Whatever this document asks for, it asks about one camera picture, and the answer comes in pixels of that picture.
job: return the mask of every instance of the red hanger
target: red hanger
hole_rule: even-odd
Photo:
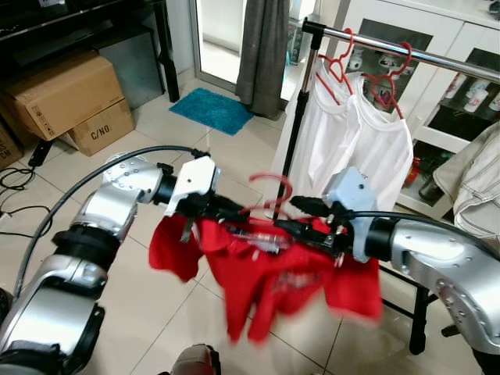
[[[354,46],[354,34],[352,33],[352,30],[350,28],[345,29],[345,32],[346,33],[350,33],[350,35],[351,35],[351,40],[349,41],[349,46],[348,46],[346,52],[344,52],[343,54],[341,54],[340,56],[338,56],[337,59],[331,59],[330,57],[325,56],[325,55],[318,55],[318,57],[320,59],[325,59],[325,60],[327,60],[330,63],[330,65],[328,66],[328,70],[330,71],[330,73],[335,77],[335,79],[337,80],[337,82],[339,84],[341,84],[342,82],[345,82],[345,84],[347,86],[347,89],[349,90],[349,93],[351,95],[353,95],[354,91],[352,90],[351,83],[349,82],[349,80],[345,76],[344,64],[342,64],[342,60],[345,59],[348,56],[349,53],[351,53],[352,47]],[[340,76],[338,76],[338,74],[335,73],[335,71],[334,71],[334,69],[332,67],[332,66],[334,66],[335,63],[338,64],[338,69],[341,72]],[[340,105],[340,102],[335,97],[335,93],[327,85],[327,83],[324,81],[324,79],[318,73],[316,73],[316,76],[320,79],[321,83],[328,90],[328,92],[330,93],[330,95],[332,96],[332,98],[335,100],[335,102],[338,105]]]
[[[395,75],[399,75],[401,73],[403,73],[405,71],[405,69],[408,67],[410,61],[412,60],[412,46],[410,43],[408,43],[407,41],[403,41],[401,43],[401,45],[403,47],[405,47],[406,49],[408,49],[408,55],[406,56],[406,61],[405,63],[403,64],[403,66],[399,69],[399,70],[395,70],[395,71],[392,71],[390,72],[389,74],[384,74],[384,75],[381,75],[379,77],[374,77],[374,76],[370,76],[369,74],[367,73],[364,73],[363,76],[365,77],[368,77],[371,82],[372,82],[372,85],[370,87],[370,91],[373,95],[373,97],[385,108],[385,109],[389,109],[391,108],[391,105],[393,105],[395,108],[396,108],[396,111],[398,112],[398,115],[399,115],[399,118],[400,119],[404,119],[405,117],[403,116],[402,112],[401,112],[401,109],[399,108],[399,104],[398,102],[396,101],[394,95],[395,95],[395,92],[396,92],[396,86],[395,86],[395,83],[394,83],[394,80],[392,79],[393,76]],[[391,85],[391,96],[387,99],[387,100],[383,100],[379,95],[378,93],[376,92],[375,90],[375,86],[381,82],[382,80],[386,80],[389,82],[389,84]]]
[[[271,210],[274,211],[275,213],[279,213],[282,215],[285,215],[287,219],[291,219],[290,215],[288,215],[285,211],[280,210],[278,207],[281,205],[281,203],[286,202],[288,199],[291,197],[291,193],[293,192],[293,187],[291,186],[291,183],[288,178],[285,176],[281,176],[279,174],[274,174],[274,173],[257,173],[253,174],[249,177],[249,181],[253,182],[255,180],[258,180],[259,178],[273,178],[275,180],[280,181],[281,184],[284,185],[284,195],[281,198],[275,199],[273,201],[265,201],[263,205],[251,205],[249,207],[245,207],[240,211],[240,214],[248,213],[254,210]]]

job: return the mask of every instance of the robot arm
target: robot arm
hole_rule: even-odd
[[[55,254],[41,264],[5,318],[0,373],[60,375],[85,367],[104,319],[96,301],[138,203],[165,204],[167,215],[246,220],[238,214],[242,206],[214,194],[219,170],[210,158],[184,164],[177,178],[171,173],[169,166],[158,168],[142,157],[106,171],[101,187],[70,229],[54,237]],[[325,202],[327,208],[340,204],[361,210],[372,209],[376,200],[358,173],[345,170],[332,180]],[[396,269],[440,297],[473,348],[500,354],[497,259],[469,238],[429,224],[373,218],[349,223],[353,230],[347,239],[336,236],[340,232],[332,225],[333,235],[306,242],[330,253],[341,246],[340,251],[362,262],[369,257],[391,260]]]

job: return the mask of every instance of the white cabinet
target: white cabinet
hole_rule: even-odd
[[[334,26],[350,27],[357,34],[393,43],[407,41],[415,49],[500,71],[500,23],[482,10],[484,3],[483,0],[342,0]],[[331,41],[327,54],[339,56],[346,48],[345,42]],[[388,66],[396,68],[403,61],[355,46],[346,71],[359,70],[378,76],[386,74]],[[457,77],[455,72],[428,64],[411,62],[410,67],[413,69],[408,75],[395,81],[395,97],[414,140],[413,177],[416,178],[404,186],[398,203],[440,219],[450,211],[452,201],[436,187],[432,172],[498,120],[499,111],[490,103],[500,95],[500,87],[472,77]],[[365,96],[378,107],[367,88]],[[475,88],[486,91],[482,92],[482,102],[476,108],[466,107],[470,100],[467,95]],[[383,94],[387,89],[382,84],[377,92]],[[387,112],[397,117],[393,108]]]

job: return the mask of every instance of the white cloth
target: white cloth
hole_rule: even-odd
[[[434,180],[455,202],[455,225],[500,251],[500,123],[437,168]]]
[[[328,82],[329,77],[320,61],[317,62],[316,69]],[[287,119],[274,156],[271,168],[273,173],[281,174],[283,171],[299,90],[300,84],[285,110]],[[314,77],[289,173],[294,195],[320,196],[328,182],[322,182],[325,180],[324,174],[332,176],[347,166],[360,134],[361,124],[355,96],[346,96],[348,97],[342,100],[345,104],[338,105],[323,84]],[[274,200],[277,188],[278,185],[270,181],[264,193],[265,200]],[[287,206],[287,211],[292,216],[303,216],[291,205]]]
[[[387,113],[368,102],[363,96],[364,77],[360,73],[348,74],[355,91],[350,95],[321,62],[316,69],[341,105],[315,79],[289,176],[294,195],[320,197],[334,174],[355,166],[377,194],[378,208],[392,210],[413,160],[406,122],[391,122]],[[295,117],[296,93],[287,107],[287,120],[273,161],[274,173],[281,174],[283,169]],[[268,184],[265,199],[272,200],[276,195],[277,185]],[[300,216],[297,210],[287,210],[292,216]]]

